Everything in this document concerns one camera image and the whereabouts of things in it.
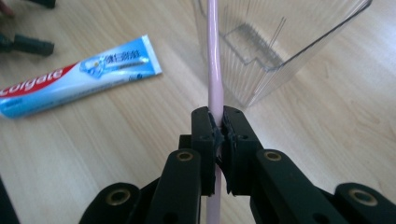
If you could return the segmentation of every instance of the clear plastic container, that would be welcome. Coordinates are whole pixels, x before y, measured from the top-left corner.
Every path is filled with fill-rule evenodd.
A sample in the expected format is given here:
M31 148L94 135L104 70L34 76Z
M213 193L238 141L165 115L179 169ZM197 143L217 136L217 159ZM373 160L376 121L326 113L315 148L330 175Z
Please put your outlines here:
M206 62L206 2L192 0ZM218 0L224 86L241 106L287 82L372 0Z

